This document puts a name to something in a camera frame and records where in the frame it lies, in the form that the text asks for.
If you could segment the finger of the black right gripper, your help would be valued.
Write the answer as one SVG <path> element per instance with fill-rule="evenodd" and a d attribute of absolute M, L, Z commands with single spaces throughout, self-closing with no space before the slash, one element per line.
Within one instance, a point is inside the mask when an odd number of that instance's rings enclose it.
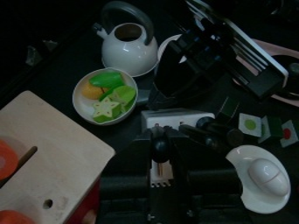
<path fill-rule="evenodd" d="M 264 100 L 280 90 L 286 81 L 286 75 L 271 66 L 260 72 L 258 70 L 246 69 L 244 77 L 247 80 L 246 90 L 259 100 Z"/>
<path fill-rule="evenodd" d="M 203 33 L 187 31 L 171 40 L 155 73 L 152 109 L 167 109 L 200 98 L 224 74 L 228 59 L 235 59 L 230 45 Z"/>

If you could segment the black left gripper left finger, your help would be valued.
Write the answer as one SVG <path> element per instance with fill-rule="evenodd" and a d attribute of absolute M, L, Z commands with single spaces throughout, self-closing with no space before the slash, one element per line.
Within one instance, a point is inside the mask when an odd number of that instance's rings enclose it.
<path fill-rule="evenodd" d="M 99 224 L 148 224 L 151 130 L 109 159 L 99 182 Z"/>

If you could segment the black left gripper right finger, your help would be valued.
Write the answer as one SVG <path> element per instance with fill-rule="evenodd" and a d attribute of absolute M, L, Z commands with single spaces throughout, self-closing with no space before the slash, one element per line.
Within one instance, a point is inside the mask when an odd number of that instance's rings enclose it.
<path fill-rule="evenodd" d="M 230 148 L 191 125 L 172 131 L 171 142 L 182 224 L 243 224 L 240 181 L 226 159 Z"/>

